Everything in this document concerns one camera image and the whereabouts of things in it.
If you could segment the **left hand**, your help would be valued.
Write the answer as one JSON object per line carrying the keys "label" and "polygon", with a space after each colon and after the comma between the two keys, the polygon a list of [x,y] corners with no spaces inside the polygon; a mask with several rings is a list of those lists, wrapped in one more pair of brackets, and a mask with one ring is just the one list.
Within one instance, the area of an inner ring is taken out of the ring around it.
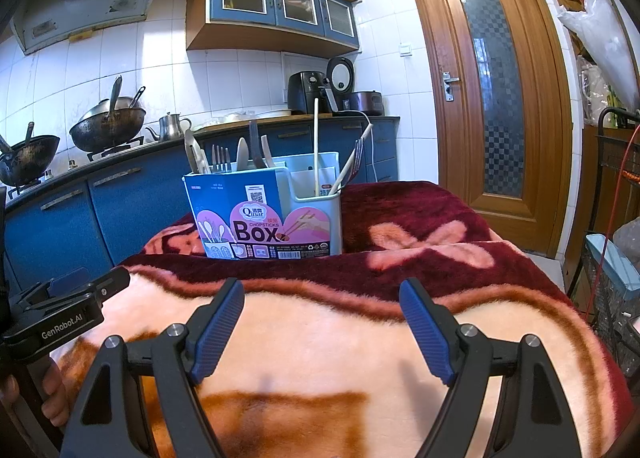
{"label": "left hand", "polygon": [[[62,428],[70,418],[70,403],[66,394],[65,384],[58,365],[51,357],[47,358],[47,370],[42,378],[42,389],[46,400],[41,406],[44,417],[53,426]],[[1,382],[1,403],[4,407],[11,407],[20,396],[20,387],[13,376],[8,376]]]}

